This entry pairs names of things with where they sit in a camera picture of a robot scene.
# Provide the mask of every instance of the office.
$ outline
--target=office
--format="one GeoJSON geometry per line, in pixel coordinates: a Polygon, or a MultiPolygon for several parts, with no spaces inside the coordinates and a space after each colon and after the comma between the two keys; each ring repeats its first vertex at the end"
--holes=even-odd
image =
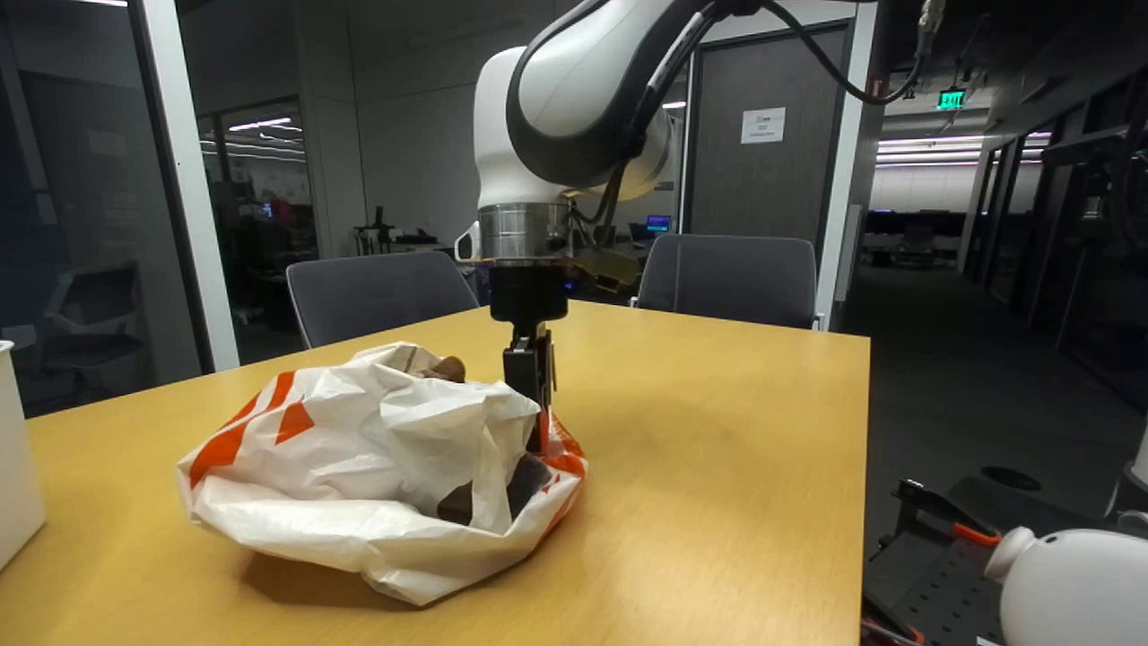
{"type": "MultiPolygon", "coordinates": [[[[140,321],[146,323],[146,336],[154,340],[154,352],[146,355],[152,369],[116,367],[111,369],[116,376],[137,376],[137,384],[140,379],[165,384],[174,376],[195,376],[207,367],[225,367],[225,352],[217,348],[225,340],[217,340],[217,332],[211,332],[211,323],[217,328],[217,311],[235,308],[235,303],[207,306],[203,298],[211,293],[190,287],[203,279],[201,271],[168,263],[168,257],[201,257],[201,248],[178,245],[178,233],[174,233],[178,226],[171,226],[174,218],[158,221],[140,214],[140,212],[168,212],[168,206],[182,206],[178,207],[182,214],[190,214],[195,207],[168,194],[171,182],[165,181],[165,170],[158,162],[160,151],[152,151],[152,165],[143,170],[140,151],[158,133],[154,131],[146,133],[143,125],[132,125],[130,133],[123,133],[123,125],[111,123],[116,115],[130,115],[130,108],[137,115],[132,123],[146,123],[152,115],[146,102],[140,102],[146,87],[143,74],[124,78],[124,67],[130,72],[140,67],[140,60],[132,56],[132,36],[124,29],[130,13],[116,13],[116,10],[98,13],[98,7],[82,7],[85,13],[48,18],[42,7],[34,10],[18,3],[8,10],[8,18],[31,13],[34,18],[31,24],[39,24],[39,31],[34,29],[8,31],[8,38],[15,43],[9,48],[15,56],[8,60],[8,78],[15,78],[9,74],[15,67],[25,95],[21,102],[25,115],[18,115],[9,102],[8,103],[15,113],[9,119],[34,123],[34,119],[50,119],[52,108],[62,113],[67,103],[89,103],[89,115],[85,115],[89,123],[76,125],[70,115],[57,115],[52,125],[34,131],[39,143],[21,139],[21,149],[8,149],[8,151],[21,151],[18,157],[21,170],[31,170],[30,192],[25,192],[30,194],[25,212],[31,214],[21,226],[21,236],[5,236],[5,241],[21,241],[18,253],[25,254],[8,253],[8,257],[21,257],[21,267],[30,267],[25,257],[31,254],[31,263],[42,263],[52,271],[82,271],[82,273],[103,271],[106,267],[103,257],[130,254],[137,263],[143,311],[146,311],[140,321]],[[67,38],[76,48],[70,53],[48,56],[48,48],[34,48],[42,38],[30,38],[30,36],[42,36],[48,31],[42,24],[52,24],[52,29],[64,24],[70,31],[82,31],[82,38],[67,38]],[[80,48],[116,52],[119,60],[89,66],[89,56],[80,48]],[[85,87],[101,87],[98,91],[101,96],[80,95],[70,84],[62,84],[62,78],[85,78],[85,87]],[[92,162],[76,170],[76,162],[67,165],[64,157],[48,154],[52,138],[57,138],[57,149],[67,149],[67,139],[85,139],[85,151],[92,162]],[[106,182],[123,182],[123,177],[132,177],[132,181],[152,177],[152,182],[130,186],[123,194],[101,192],[106,182]],[[116,233],[92,236],[85,229],[70,229],[64,245],[48,241],[42,221],[67,221],[70,214],[67,207],[101,212],[101,226],[116,233]]],[[[292,212],[294,218],[292,245],[298,245],[294,253],[351,254],[357,245],[356,229],[373,226],[375,206],[385,207],[385,221],[399,226],[399,233],[422,229],[433,241],[452,241],[458,229],[465,229],[478,181],[471,171],[471,151],[465,151],[471,149],[471,119],[465,119],[471,87],[461,78],[472,78],[478,66],[492,52],[524,38],[556,7],[551,3],[526,3],[526,7],[484,3],[480,10],[461,7],[457,10],[457,18],[442,18],[449,10],[433,10],[433,20],[430,18],[403,20],[403,13],[396,13],[390,7],[349,3],[349,13],[341,13],[314,3],[294,3],[292,10],[282,7],[256,10],[258,13],[256,38],[246,36],[251,29],[244,29],[244,20],[217,10],[223,10],[217,3],[201,3],[195,29],[187,29],[187,43],[190,43],[187,52],[201,48],[201,56],[190,53],[190,67],[195,67],[190,78],[198,78],[195,91],[201,95],[198,115],[232,119],[232,123],[217,123],[229,133],[232,125],[258,119],[246,113],[258,113],[264,103],[275,108],[282,102],[294,103],[307,133],[305,182],[298,182],[298,171],[292,171],[294,165],[282,162],[286,157],[282,151],[251,151],[251,154],[260,154],[264,165],[281,170],[281,171],[260,171],[258,181],[292,206],[301,206],[301,200],[313,206],[313,218],[301,207],[292,212]],[[235,43],[240,52],[216,53],[216,38],[235,43]]],[[[1019,131],[1039,125],[1070,113],[1070,103],[1080,103],[1109,91],[1133,67],[1137,67],[1137,56],[1090,60],[1090,74],[1076,74],[1065,66],[1062,67],[1065,84],[1057,91],[1045,91],[1047,102],[1032,102],[1031,115],[1004,123],[1001,139],[1019,138],[1019,131]]],[[[272,196],[264,196],[260,186],[256,186],[251,181],[256,162],[246,162],[246,170],[240,165],[244,162],[235,162],[232,170],[217,170],[217,177],[232,171],[235,182],[246,181],[244,192],[235,194],[225,192],[223,196],[229,196],[229,207],[235,212],[235,218],[244,214],[258,218],[260,214],[258,207],[272,196]]],[[[225,248],[229,245],[240,248],[244,236],[240,233],[223,236],[217,229],[216,229],[217,236],[216,245],[203,245],[203,241],[201,245],[223,253],[223,263],[216,263],[217,271],[232,271],[225,267],[225,248]]],[[[50,275],[42,273],[34,279],[39,287],[31,287],[31,279],[9,279],[15,287],[5,287],[30,298],[21,311],[9,311],[9,315],[5,311],[8,321],[15,321],[15,332],[25,332],[21,323],[31,321],[31,311],[42,311],[50,306],[50,293],[57,291],[52,287],[57,273],[50,275]]],[[[268,287],[272,279],[260,282],[256,275],[256,282],[235,282],[240,275],[232,273],[207,275],[207,279],[225,282],[232,293],[240,293],[235,287],[251,293],[246,308],[223,315],[223,328],[232,328],[240,340],[232,352],[232,363],[244,363],[244,340],[251,336],[256,340],[246,348],[272,348],[272,352],[292,348],[292,336],[281,336],[281,328],[275,328],[282,311],[258,303],[260,291],[275,293],[275,287],[268,287]]],[[[89,372],[82,389],[103,389],[101,376],[103,372],[89,372]]],[[[64,372],[48,372],[48,379],[39,379],[34,389],[42,391],[48,402],[52,397],[64,402],[67,389],[76,384],[70,384],[70,372],[64,369],[64,372]]]]}

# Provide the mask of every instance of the black object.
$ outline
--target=black object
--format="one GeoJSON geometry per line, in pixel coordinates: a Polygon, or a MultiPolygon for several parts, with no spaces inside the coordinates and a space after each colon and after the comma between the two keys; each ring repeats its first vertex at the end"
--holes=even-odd
{"type": "Polygon", "coordinates": [[[492,267],[492,315],[513,323],[503,376],[540,409],[551,394],[551,346],[545,321],[565,315],[565,271],[549,263],[492,267]]]}
{"type": "Polygon", "coordinates": [[[900,516],[897,530],[916,530],[935,542],[949,542],[949,525],[970,525],[982,535],[998,535],[993,525],[985,525],[979,512],[965,511],[960,503],[930,491],[923,480],[904,476],[897,485],[900,516]]]}

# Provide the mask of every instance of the ceiling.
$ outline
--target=ceiling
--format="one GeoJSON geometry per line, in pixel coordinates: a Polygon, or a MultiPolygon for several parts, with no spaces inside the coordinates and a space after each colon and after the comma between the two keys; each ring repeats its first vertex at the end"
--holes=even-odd
{"type": "MultiPolygon", "coordinates": [[[[916,52],[923,0],[885,0],[888,87],[904,78],[916,52]]],[[[1032,103],[1065,103],[1148,66],[1145,0],[948,0],[931,60],[912,102],[885,113],[885,125],[935,125],[931,102],[944,87],[970,91],[965,131],[1001,131],[1032,103]]]]}

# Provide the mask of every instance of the exit sign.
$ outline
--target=exit sign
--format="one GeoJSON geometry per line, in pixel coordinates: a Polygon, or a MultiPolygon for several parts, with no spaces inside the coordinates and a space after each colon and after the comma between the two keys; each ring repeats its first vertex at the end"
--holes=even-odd
{"type": "Polygon", "coordinates": [[[965,113],[970,95],[960,87],[935,95],[935,113],[965,113]]]}

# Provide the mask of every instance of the sign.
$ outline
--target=sign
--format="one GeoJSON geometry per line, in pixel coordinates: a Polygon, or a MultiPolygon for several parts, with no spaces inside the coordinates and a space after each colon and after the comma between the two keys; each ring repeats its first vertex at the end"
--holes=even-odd
{"type": "Polygon", "coordinates": [[[742,143],[783,143],[785,139],[785,108],[742,113],[742,143]]]}
{"type": "Polygon", "coordinates": [[[965,113],[970,95],[960,87],[935,95],[935,113],[965,113]]]}

